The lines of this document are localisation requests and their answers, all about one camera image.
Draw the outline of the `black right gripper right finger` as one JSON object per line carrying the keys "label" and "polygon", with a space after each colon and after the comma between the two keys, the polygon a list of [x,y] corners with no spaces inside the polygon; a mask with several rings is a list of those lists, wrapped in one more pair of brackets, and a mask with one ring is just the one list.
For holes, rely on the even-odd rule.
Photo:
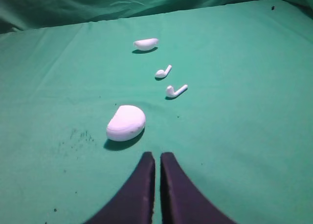
{"label": "black right gripper right finger", "polygon": [[160,157],[163,224],[233,224],[192,183],[171,152]]}

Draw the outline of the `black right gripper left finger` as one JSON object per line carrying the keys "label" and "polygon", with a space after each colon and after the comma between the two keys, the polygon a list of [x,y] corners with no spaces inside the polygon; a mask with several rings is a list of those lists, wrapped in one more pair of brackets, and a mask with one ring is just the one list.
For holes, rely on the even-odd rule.
{"label": "black right gripper left finger", "polygon": [[151,224],[155,201],[155,160],[144,152],[114,197],[87,224]]}

